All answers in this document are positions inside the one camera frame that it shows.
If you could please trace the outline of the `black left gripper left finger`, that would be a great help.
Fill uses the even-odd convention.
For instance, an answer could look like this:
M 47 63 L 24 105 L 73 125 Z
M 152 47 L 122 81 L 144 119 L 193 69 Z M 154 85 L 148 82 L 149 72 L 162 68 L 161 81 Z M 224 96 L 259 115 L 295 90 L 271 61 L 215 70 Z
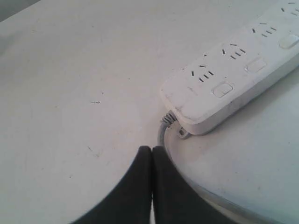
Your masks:
M 75 224 L 149 224 L 152 200 L 150 147 L 141 146 L 112 191 Z

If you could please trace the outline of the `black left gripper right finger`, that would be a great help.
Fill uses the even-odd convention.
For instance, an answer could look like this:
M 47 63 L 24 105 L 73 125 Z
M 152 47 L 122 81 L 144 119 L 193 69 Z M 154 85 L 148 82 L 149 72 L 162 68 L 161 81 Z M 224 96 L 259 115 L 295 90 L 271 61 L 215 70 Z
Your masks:
M 152 149 L 152 193 L 157 224 L 272 223 L 202 187 L 193 188 L 163 146 Z

